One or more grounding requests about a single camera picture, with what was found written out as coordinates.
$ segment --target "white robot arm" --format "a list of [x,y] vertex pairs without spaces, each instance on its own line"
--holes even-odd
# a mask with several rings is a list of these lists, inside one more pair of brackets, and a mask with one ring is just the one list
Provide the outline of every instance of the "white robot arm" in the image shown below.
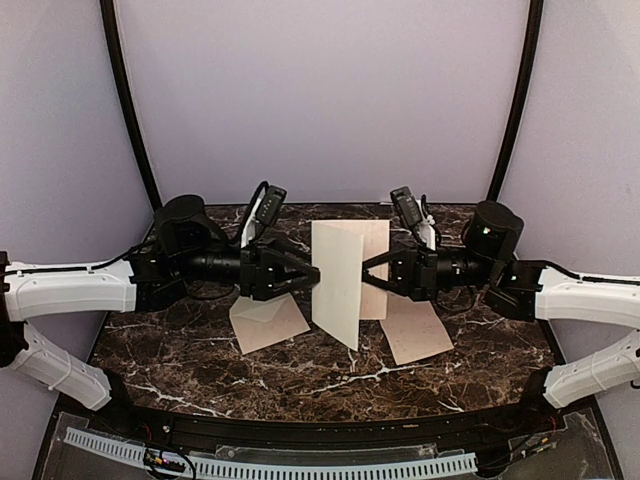
[[123,430],[135,427],[128,424],[130,400],[117,374],[71,356],[27,320],[56,313],[162,310],[187,296],[193,280],[237,284],[241,295],[256,300],[313,285],[320,274],[307,253],[282,242],[258,241],[275,223],[285,196],[284,190],[261,183],[231,239],[206,216],[202,198],[184,195],[156,211],[154,241],[107,262],[9,263],[0,252],[0,367],[113,417]]
[[[21,349],[9,368],[78,400],[90,410],[99,410],[111,400],[111,385],[105,373],[71,356],[40,334],[27,319],[54,313],[116,311],[136,308],[133,269],[125,260],[108,267],[92,265],[11,264],[16,274],[6,276],[4,294],[9,322],[25,322]],[[22,273],[68,269],[51,273]]]
[[545,268],[536,293],[535,316],[539,320],[575,319],[631,327],[629,335],[593,355],[547,374],[544,397],[555,408],[640,379],[640,277],[602,275],[605,281],[578,274],[570,278],[553,267]]

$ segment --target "white card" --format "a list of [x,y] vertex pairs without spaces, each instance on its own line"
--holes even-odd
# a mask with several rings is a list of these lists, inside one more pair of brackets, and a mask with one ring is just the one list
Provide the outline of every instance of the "white card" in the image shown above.
[[[316,223],[364,235],[363,261],[389,251],[389,220],[318,220]],[[387,280],[389,264],[378,265],[369,272]],[[363,282],[361,285],[360,319],[384,320],[387,318],[387,292],[368,283]]]
[[311,319],[352,350],[358,349],[364,235],[311,223],[311,263],[320,283],[311,293]]

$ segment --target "brown marble surface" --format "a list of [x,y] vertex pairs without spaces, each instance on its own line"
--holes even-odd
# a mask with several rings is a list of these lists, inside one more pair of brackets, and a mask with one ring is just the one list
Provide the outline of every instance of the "brown marble surface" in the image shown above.
[[[243,207],[209,207],[225,228],[237,228]],[[458,244],[469,206],[434,205],[443,244]],[[267,236],[308,249],[310,221],[394,218],[387,205],[287,205]],[[392,245],[412,245],[392,222]],[[228,287],[206,285],[199,294]],[[310,318],[310,291],[295,295]],[[146,314],[111,314],[92,363],[119,372],[135,403],[199,415],[275,421],[367,421],[471,411],[516,402],[529,374],[553,359],[535,323],[500,318],[479,304],[453,314],[436,311],[454,350],[396,366],[377,321],[363,321],[360,350],[315,325],[283,343],[241,355],[228,310],[237,291],[215,301],[182,300]],[[442,296],[460,308],[466,291]]]

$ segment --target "black cylindrical joint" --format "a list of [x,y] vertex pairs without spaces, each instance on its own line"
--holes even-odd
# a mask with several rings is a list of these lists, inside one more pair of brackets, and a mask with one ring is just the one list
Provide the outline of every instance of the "black cylindrical joint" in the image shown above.
[[438,247],[438,290],[478,286],[489,282],[492,262],[475,257],[464,247]]
[[222,283],[240,281],[240,254],[208,252],[192,255],[184,262],[185,275],[196,280]]
[[476,205],[473,218],[462,234],[462,243],[479,257],[508,261],[523,228],[522,219],[509,208],[487,200]]

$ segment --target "black cable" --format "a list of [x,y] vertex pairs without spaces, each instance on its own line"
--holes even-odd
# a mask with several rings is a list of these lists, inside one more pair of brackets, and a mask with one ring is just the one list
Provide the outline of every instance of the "black cable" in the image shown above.
[[[422,210],[422,216],[424,218],[428,218],[429,216],[431,216],[433,218],[433,215],[429,212],[429,204],[427,202],[427,195],[424,194],[424,193],[420,197],[420,209]],[[442,243],[442,233],[440,233],[440,229],[435,224],[431,225],[431,228],[433,228],[433,230],[436,232],[436,247],[439,247],[440,244]]]
[[[553,424],[553,431],[551,432],[550,435],[547,436],[543,436],[543,438],[541,438],[538,442],[536,442],[534,445],[531,445],[529,447],[526,447],[525,449],[522,449],[522,447],[524,445],[526,445],[534,436],[536,436],[538,434],[538,432],[536,432],[536,430],[538,430],[538,428],[536,428],[534,430],[534,432],[532,434],[530,434],[527,438],[525,438],[523,441],[521,441],[518,445],[516,445],[514,448],[512,448],[508,453],[506,453],[505,455],[502,455],[501,457],[493,460],[492,462],[489,462],[485,465],[482,466],[478,466],[479,469],[484,469],[484,470],[498,470],[498,469],[503,469],[503,468],[507,468],[510,465],[513,465],[516,462],[519,462],[520,460],[523,460],[525,458],[529,458],[531,455],[529,455],[531,452],[535,451],[536,449],[542,447],[545,444],[549,444],[551,438],[553,438],[553,436],[557,433],[557,421],[556,419],[551,416],[550,417],[551,423]],[[509,458],[511,455],[513,455],[514,453],[518,452],[518,455],[513,458],[510,459],[504,463],[500,463],[502,460],[505,460],[506,458]]]
[[549,260],[533,260],[533,261],[527,261],[527,263],[531,263],[531,264],[540,264],[543,265],[545,267],[551,267],[557,271],[559,271],[560,273],[562,273],[563,275],[572,278],[574,280],[579,280],[581,282],[588,282],[588,283],[610,283],[612,285],[634,285],[634,286],[640,286],[640,280],[624,280],[621,278],[604,278],[604,277],[596,277],[596,276],[591,276],[591,275],[580,275],[578,273],[572,272],[570,270],[567,270],[566,268],[558,265],[557,263],[551,262]]
[[478,423],[473,428],[474,429],[488,428],[498,433],[516,433],[524,426],[525,423],[526,423],[526,419],[523,420],[519,425],[516,425],[515,427],[512,427],[512,428],[501,428],[501,427],[496,427],[495,425],[490,425],[488,423]]
[[440,295],[440,292],[442,290],[438,290],[436,292],[436,298],[434,299],[434,304],[443,309],[444,311],[454,314],[454,315],[460,315],[461,313],[466,313],[469,310],[471,310],[473,307],[475,307],[476,305],[476,295],[475,293],[473,293],[473,288],[471,286],[467,286],[467,293],[469,294],[469,305],[467,305],[466,307],[462,307],[460,309],[455,309],[455,308],[449,308],[443,304],[440,303],[440,301],[438,300],[438,296]]
[[[191,480],[197,480],[197,472],[196,472],[196,467],[193,464],[193,462],[191,461],[191,459],[186,456],[184,453],[178,451],[176,448],[173,447],[169,447],[168,445],[160,445],[159,443],[155,443],[152,442],[151,440],[140,440],[139,438],[135,438],[133,436],[130,435],[124,435],[122,432],[119,432],[118,430],[116,430],[115,428],[113,428],[111,425],[109,425],[103,418],[101,418],[99,415],[93,415],[93,419],[94,420],[98,420],[98,422],[100,422],[103,426],[105,426],[108,430],[110,430],[112,433],[114,433],[115,435],[119,436],[119,437],[123,437],[123,438],[127,438],[129,440],[134,440],[137,442],[142,442],[145,445],[145,448],[148,450],[149,446],[156,448],[158,451],[162,452],[164,450],[170,452],[170,453],[175,453],[176,455],[178,455],[180,458],[182,458],[186,464],[189,466],[189,468],[191,469]],[[140,424],[138,425],[138,430],[143,427],[143,425],[145,424]]]
[[251,215],[251,211],[253,210],[253,207],[255,207],[256,203],[258,203],[260,194],[263,191],[266,191],[267,188],[269,188],[269,182],[267,182],[266,180],[263,180],[262,182],[260,182],[260,185],[258,185],[258,188],[256,188],[256,191],[253,192],[253,196],[249,201],[249,205],[247,205],[247,209],[244,211],[244,214],[242,215],[242,220],[240,220],[240,226],[238,227],[238,231],[233,236],[233,238],[229,241],[231,245],[234,245],[240,241],[240,238],[242,237],[242,231],[244,230],[245,225],[249,221],[249,215]]
[[138,245],[134,245],[129,250],[124,253],[121,253],[117,257],[112,258],[111,260],[107,260],[106,262],[99,263],[97,265],[76,265],[73,267],[44,267],[44,268],[26,268],[24,270],[8,270],[0,274],[0,278],[8,277],[9,275],[17,275],[18,272],[22,274],[30,274],[30,273],[62,273],[62,272],[85,272],[88,270],[101,270],[103,268],[110,267],[114,263],[119,260],[122,260],[129,255],[136,253],[139,250],[142,250],[145,247],[148,247],[153,244],[153,241],[139,243]]
[[[158,451],[158,458],[164,460],[164,451],[165,451],[166,447],[162,447],[159,449]],[[182,455],[179,452],[170,452],[170,453],[176,453],[177,455],[179,455],[185,462],[187,462],[187,464],[189,465],[189,468],[191,469],[192,472],[192,478],[196,478],[196,470],[195,470],[195,466],[193,465],[193,463],[191,462],[191,460],[185,456]],[[146,455],[152,456],[151,451],[149,450],[149,448],[145,448],[145,456]],[[149,473],[149,471],[147,470],[147,474],[149,474],[150,476],[152,476],[153,478],[157,479],[157,480],[175,480],[176,478],[180,478],[182,477],[182,474],[185,472],[185,470],[187,469],[187,467],[185,466],[184,469],[181,472],[175,472],[174,474],[169,474],[169,473],[163,473],[158,471],[158,467],[156,466],[155,462],[149,462],[149,464],[145,464],[143,462],[143,465],[149,467],[151,469],[151,473]]]
[[517,452],[518,450],[520,450],[529,440],[531,440],[533,437],[535,437],[538,434],[538,432],[533,432],[532,434],[530,434],[529,436],[527,436],[524,440],[522,440],[520,443],[518,443],[518,445],[516,445],[515,447],[513,447],[511,450],[509,450],[507,453],[505,453],[504,455],[502,455],[501,457],[496,458],[495,460],[493,460],[492,462],[489,462],[485,465],[482,466],[478,466],[478,469],[485,469],[485,468],[490,468],[490,469],[496,469],[496,468],[500,468],[497,466],[493,466],[496,465],[497,463],[510,458],[511,455],[513,455],[515,452]]

